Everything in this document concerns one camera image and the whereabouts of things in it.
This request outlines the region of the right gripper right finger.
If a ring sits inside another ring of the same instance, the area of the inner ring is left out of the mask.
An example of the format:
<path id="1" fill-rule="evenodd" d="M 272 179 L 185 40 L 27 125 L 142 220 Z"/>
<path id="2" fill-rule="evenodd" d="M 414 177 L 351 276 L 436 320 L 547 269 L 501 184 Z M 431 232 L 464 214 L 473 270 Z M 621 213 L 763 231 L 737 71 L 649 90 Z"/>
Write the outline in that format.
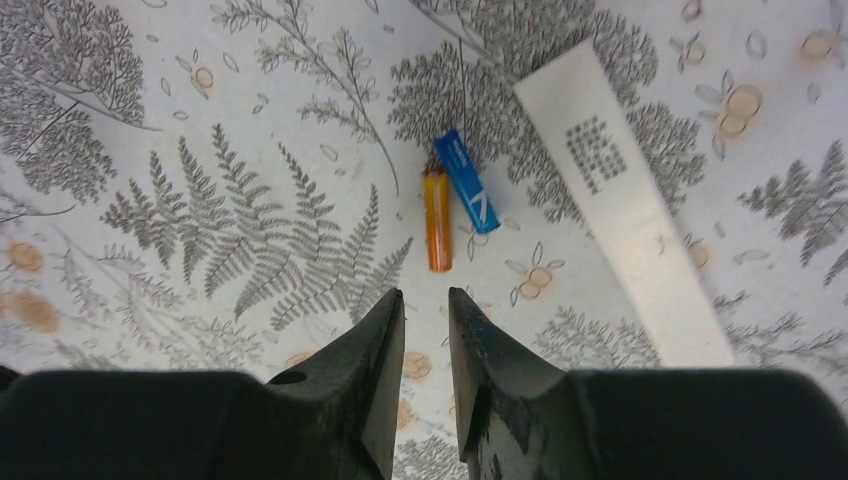
<path id="1" fill-rule="evenodd" d="M 847 424 L 810 378 L 562 370 L 448 293 L 458 451 L 473 479 L 843 479 Z"/>

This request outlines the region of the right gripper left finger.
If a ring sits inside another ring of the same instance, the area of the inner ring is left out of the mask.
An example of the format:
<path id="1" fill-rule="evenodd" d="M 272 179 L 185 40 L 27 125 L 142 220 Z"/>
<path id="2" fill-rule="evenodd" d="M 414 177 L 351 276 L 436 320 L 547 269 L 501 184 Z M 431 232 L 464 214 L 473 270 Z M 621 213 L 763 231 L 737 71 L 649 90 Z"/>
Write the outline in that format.
<path id="1" fill-rule="evenodd" d="M 54 370 L 1 392 L 5 479 L 387 479 L 405 344 L 388 290 L 261 382 L 238 371 Z"/>

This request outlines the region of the white remote control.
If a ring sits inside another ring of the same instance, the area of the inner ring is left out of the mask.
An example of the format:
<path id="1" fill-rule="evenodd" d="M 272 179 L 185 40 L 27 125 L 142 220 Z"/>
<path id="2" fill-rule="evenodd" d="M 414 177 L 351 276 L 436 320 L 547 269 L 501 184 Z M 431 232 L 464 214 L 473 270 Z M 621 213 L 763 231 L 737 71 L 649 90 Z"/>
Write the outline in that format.
<path id="1" fill-rule="evenodd" d="M 592 42 L 528 75 L 514 92 L 662 364 L 736 365 Z"/>

